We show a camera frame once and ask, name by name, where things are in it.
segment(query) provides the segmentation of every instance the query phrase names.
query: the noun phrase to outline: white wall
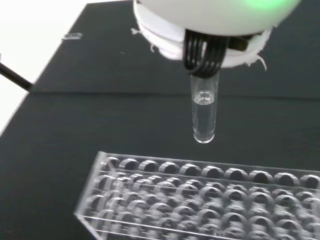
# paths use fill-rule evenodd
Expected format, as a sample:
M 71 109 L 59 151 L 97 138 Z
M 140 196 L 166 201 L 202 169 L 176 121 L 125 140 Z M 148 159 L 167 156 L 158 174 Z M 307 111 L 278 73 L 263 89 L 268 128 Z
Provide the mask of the white wall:
M 109 0 L 0 0 L 1 62 L 35 82 L 87 3 Z M 0 132 L 26 92 L 0 76 Z

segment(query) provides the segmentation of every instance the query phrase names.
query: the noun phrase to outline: liquid in test tube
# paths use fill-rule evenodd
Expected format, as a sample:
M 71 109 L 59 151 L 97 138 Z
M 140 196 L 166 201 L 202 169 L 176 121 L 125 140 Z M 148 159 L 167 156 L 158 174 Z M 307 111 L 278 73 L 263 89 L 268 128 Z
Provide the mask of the liquid in test tube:
M 215 137 L 219 72 L 211 78 L 191 76 L 193 135 L 201 144 Z

